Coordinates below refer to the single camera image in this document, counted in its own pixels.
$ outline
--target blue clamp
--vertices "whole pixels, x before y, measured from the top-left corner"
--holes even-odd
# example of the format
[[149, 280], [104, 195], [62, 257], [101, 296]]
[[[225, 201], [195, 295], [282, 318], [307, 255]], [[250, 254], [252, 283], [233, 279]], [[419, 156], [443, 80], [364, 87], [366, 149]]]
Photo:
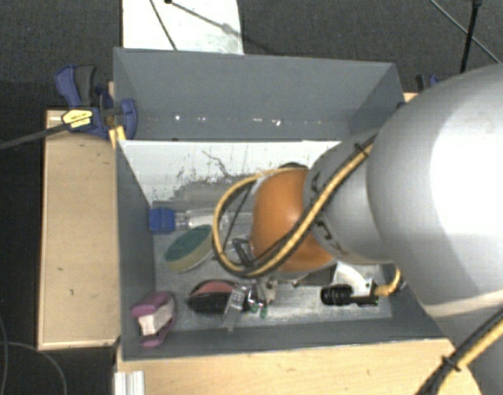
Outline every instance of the blue clamp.
[[[114, 100], [103, 88], [93, 90], [95, 67], [69, 64], [55, 74], [55, 85], [58, 93], [68, 102], [70, 109], [84, 108], [91, 112], [90, 120], [76, 127], [67, 123], [70, 132], [83, 132], [102, 139], [109, 138], [109, 126], [105, 119], [113, 117], [113, 124], [123, 125], [127, 139], [134, 138], [137, 128], [137, 111], [130, 98], [121, 100], [119, 107], [114, 108]], [[99, 107], [93, 106], [93, 93], [99, 97]]]

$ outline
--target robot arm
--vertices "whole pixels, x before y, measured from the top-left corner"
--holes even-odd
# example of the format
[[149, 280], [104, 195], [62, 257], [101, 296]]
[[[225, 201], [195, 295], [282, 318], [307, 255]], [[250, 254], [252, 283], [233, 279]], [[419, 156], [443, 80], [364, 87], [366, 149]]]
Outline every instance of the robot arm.
[[[311, 258], [314, 250], [301, 242], [313, 239], [344, 263], [395, 263], [456, 346], [503, 308], [503, 64], [436, 85], [381, 130], [341, 143], [304, 174], [294, 187], [302, 193], [295, 196], [299, 211], [298, 202], [262, 198], [269, 211], [276, 204], [274, 211], [296, 219], [274, 237], [252, 229], [251, 248], [264, 236], [274, 243], [241, 276], [322, 267], [326, 257], [299, 266], [293, 260]], [[230, 267], [216, 236], [214, 242]], [[503, 394], [503, 337], [471, 370], [484, 394]]]

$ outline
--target black cable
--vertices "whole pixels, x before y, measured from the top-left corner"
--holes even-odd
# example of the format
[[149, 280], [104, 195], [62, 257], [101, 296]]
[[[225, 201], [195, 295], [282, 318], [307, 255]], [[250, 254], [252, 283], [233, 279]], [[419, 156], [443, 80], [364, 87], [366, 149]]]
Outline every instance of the black cable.
[[39, 139], [43, 139], [45, 137], [52, 136], [56, 133], [64, 132], [65, 130], [67, 130], [66, 124], [58, 124], [57, 126], [54, 126], [52, 128], [40, 130], [38, 132], [31, 133], [26, 136], [18, 137], [17, 139], [12, 139], [11, 141], [2, 142], [2, 143], [0, 143], [0, 151], [2, 151], [3, 149], [12, 148], [14, 146], [22, 145], [23, 143], [33, 142], [33, 141], [36, 141]]
[[154, 11], [154, 13], [156, 14], [156, 17], [158, 18], [158, 21], [160, 22], [160, 25], [161, 25], [161, 29], [163, 30], [163, 32], [165, 33], [165, 36], [167, 37], [167, 39], [169, 40], [170, 42], [170, 46], [172, 47], [172, 49], [174, 51], [177, 50], [176, 48], [176, 44], [175, 42], [172, 40], [172, 38], [170, 37], [170, 34], [169, 34], [169, 31], [167, 30], [167, 28], [165, 27], [165, 24], [163, 23], [163, 20], [161, 19], [161, 16], [160, 16], [160, 13], [158, 12], [158, 9], [156, 9], [156, 5], [154, 4], [154, 2], [152, 0], [149, 0], [149, 2], [151, 3], [151, 6], [152, 6], [152, 10]]
[[8, 349], [9, 342], [7, 340], [6, 327], [4, 326], [1, 314], [0, 314], [0, 328], [2, 334], [2, 344], [4, 346], [4, 361], [2, 365], [2, 382], [1, 382], [0, 395], [4, 395], [4, 392], [6, 391], [7, 368], [10, 360], [9, 360], [9, 349]]
[[[465, 27], [461, 26], [436, 0], [428, 0], [428, 1], [431, 2], [436, 9], [438, 9], [447, 19], [449, 19], [449, 21], [455, 24], [464, 34], [468, 34], [468, 31], [465, 29]], [[501, 61], [493, 53], [491, 53], [491, 51], [489, 51], [489, 49], [484, 44], [482, 44], [477, 38], [473, 37], [473, 41], [494, 62], [501, 63]]]
[[248, 189], [247, 191], [245, 192], [244, 194], [244, 197], [242, 198], [242, 200], [240, 201], [238, 207], [235, 209], [235, 214], [233, 215], [233, 219], [231, 220], [231, 223], [229, 224], [229, 229], [227, 230], [227, 236], [226, 236], [226, 239], [224, 240], [224, 244], [222, 246], [222, 248], [225, 250], [226, 249], [226, 246], [227, 246], [227, 241], [229, 241], [229, 237], [231, 235], [231, 231], [233, 230], [233, 227], [235, 226], [235, 223], [236, 223], [236, 218], [238, 217], [238, 215], [240, 214], [240, 211], [242, 210], [242, 206], [245, 204], [245, 201], [247, 200], [249, 194], [251, 193], [251, 189], [253, 188], [253, 186], [248, 186]]
[[464, 73], [467, 70], [468, 54], [471, 51], [471, 42], [473, 41], [474, 27], [476, 26], [478, 9], [481, 5], [482, 0], [473, 0], [473, 12], [471, 13], [471, 20], [468, 23], [467, 39], [465, 40], [465, 49], [463, 50], [462, 64], [459, 69], [460, 73]]
[[503, 319], [503, 308], [489, 318], [482, 326], [474, 331], [449, 358], [442, 357], [440, 367], [421, 386], [417, 395], [436, 395], [449, 372], [456, 369], [456, 365], [461, 358], [476, 345], [476, 343], [486, 335], [500, 320]]
[[40, 355], [46, 357], [54, 365], [55, 369], [58, 371], [59, 377], [61, 378], [61, 380], [63, 382], [64, 395], [68, 395], [68, 385], [67, 385], [66, 377], [64, 376], [64, 373], [63, 373], [63, 369], [61, 369], [58, 362], [55, 361], [55, 359], [51, 355], [48, 355], [42, 351], [38, 351], [35, 349], [35, 347], [30, 346], [28, 344], [23, 344], [22, 342], [8, 341], [6, 327], [4, 326], [4, 322], [2, 320], [1, 314], [0, 314], [0, 328], [1, 328], [1, 334], [2, 334], [2, 341], [0, 341], [0, 346], [4, 347], [4, 360], [3, 360], [3, 366], [2, 366], [3, 371], [2, 371], [2, 382], [1, 382], [1, 388], [0, 388], [0, 395], [4, 395], [4, 393], [6, 392], [7, 371], [8, 371], [8, 367], [9, 367], [9, 347], [10, 346], [25, 348], [27, 350], [33, 351], [36, 354], [40, 354]]
[[[4, 344], [5, 344], [4, 341], [0, 341], [0, 346], [4, 345]], [[35, 347], [28, 345], [28, 344], [23, 344], [22, 342], [9, 341], [9, 342], [7, 342], [7, 344], [9, 346], [25, 348], [27, 350], [33, 351], [34, 354], [39, 354], [39, 355], [45, 357], [50, 363], [52, 363], [52, 365], [54, 365], [55, 369], [58, 372], [59, 377], [61, 378], [61, 381], [63, 382], [63, 394], [68, 395], [68, 385], [67, 385], [66, 377], [64, 376], [64, 373], [63, 373], [63, 369], [61, 369], [61, 366], [59, 365], [59, 363], [51, 355], [48, 355], [42, 351], [38, 351], [35, 349]]]

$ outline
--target yellow cable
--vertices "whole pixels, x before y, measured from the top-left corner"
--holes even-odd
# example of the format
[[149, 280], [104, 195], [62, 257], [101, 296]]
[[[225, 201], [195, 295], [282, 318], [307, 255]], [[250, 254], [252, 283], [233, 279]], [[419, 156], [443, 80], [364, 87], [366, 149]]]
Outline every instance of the yellow cable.
[[476, 360], [487, 348], [498, 341], [503, 336], [503, 318], [498, 321], [498, 323], [493, 326], [488, 333], [486, 333], [482, 338], [480, 338], [476, 343], [462, 356], [462, 358], [457, 363], [457, 367], [452, 369], [445, 380], [441, 383], [438, 393], [441, 393], [443, 387], [447, 384], [447, 381], [454, 376], [456, 369], [462, 369], [467, 365], [470, 365]]
[[388, 284], [378, 286], [374, 294], [379, 297], [388, 297], [398, 289], [399, 281], [401, 281], [401, 271], [396, 268], [394, 279]]
[[218, 222], [220, 220], [220, 215], [222, 208], [226, 204], [227, 200], [231, 197], [231, 195], [236, 192], [239, 188], [244, 187], [246, 184], [254, 183], [258, 179], [261, 179], [262, 177], [265, 177], [267, 175], [271, 174], [277, 174], [277, 173], [282, 173], [284, 171], [291, 171], [291, 170], [299, 170], [300, 168], [296, 167], [286, 167], [286, 168], [279, 168], [275, 170], [266, 170], [262, 171], [260, 173], [257, 173], [255, 175], [246, 177], [245, 179], [242, 179], [238, 183], [233, 184], [227, 191], [222, 195], [220, 200], [218, 201], [217, 207], [215, 208], [214, 215], [213, 215], [213, 222], [212, 222], [212, 242], [215, 246], [215, 249], [217, 250], [219, 254], [219, 259], [224, 263], [226, 267], [231, 269], [234, 272], [243, 272], [245, 269], [242, 268], [240, 265], [234, 264], [226, 255], [224, 252], [224, 249], [222, 247], [221, 241], [220, 241], [220, 231], [218, 229]]
[[[257, 275], [262, 274], [263, 272], [266, 272], [271, 267], [274, 267], [278, 261], [284, 259], [284, 257], [289, 254], [289, 252], [295, 247], [295, 245], [299, 242], [299, 240], [303, 238], [305, 232], [310, 228], [311, 222], [320, 213], [323, 205], [332, 196], [335, 188], [339, 184], [341, 184], [348, 177], [348, 175], [350, 175], [362, 163], [362, 161], [364, 161], [368, 157], [368, 155], [370, 154], [370, 151], [372, 149], [372, 146], [373, 146], [373, 144], [369, 144], [366, 147], [364, 147], [362, 151], [360, 151], [358, 154], [356, 154], [346, 165], [344, 165], [343, 168], [341, 168], [332, 177], [330, 182], [324, 188], [323, 192], [320, 194], [320, 196], [317, 198], [317, 200], [314, 202], [314, 204], [310, 208], [310, 212], [308, 213], [306, 218], [298, 225], [298, 227], [296, 228], [296, 230], [294, 231], [294, 233], [290, 237], [290, 239], [281, 247], [281, 249], [278, 251], [278, 253], [273, 258], [271, 258], [269, 261], [265, 262], [263, 265], [261, 265], [255, 271], [248, 274], [247, 277], [255, 277]], [[244, 186], [248, 183], [254, 182], [258, 178], [263, 177], [264, 175], [281, 172], [283, 170], [293, 170], [293, 169], [269, 170], [269, 171], [264, 171], [263, 173], [256, 174], [255, 176], [248, 177], [247, 179], [243, 179], [239, 183], [231, 186], [229, 188], [229, 190], [227, 190], [227, 192], [224, 193], [224, 195], [221, 197], [220, 201], [218, 202], [217, 207], [215, 209], [215, 213], [214, 213], [214, 219], [213, 219], [212, 239], [213, 239], [213, 244], [215, 246], [215, 249], [218, 253], [219, 259], [231, 271], [244, 272], [245, 269], [239, 265], [234, 264], [227, 257], [227, 255], [224, 253], [223, 248], [221, 246], [220, 235], [218, 232], [218, 221], [219, 221], [218, 219], [219, 219], [222, 207], [226, 203], [227, 199], [236, 190], [238, 190], [242, 186]]]

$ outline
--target scratched surface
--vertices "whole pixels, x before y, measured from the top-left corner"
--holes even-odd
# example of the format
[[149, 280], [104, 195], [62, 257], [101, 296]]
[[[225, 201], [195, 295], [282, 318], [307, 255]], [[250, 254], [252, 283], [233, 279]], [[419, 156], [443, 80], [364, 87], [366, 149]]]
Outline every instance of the scratched surface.
[[[149, 203], [213, 199], [239, 177], [288, 162], [312, 164], [338, 142], [120, 142]], [[194, 187], [195, 192], [184, 189]]]

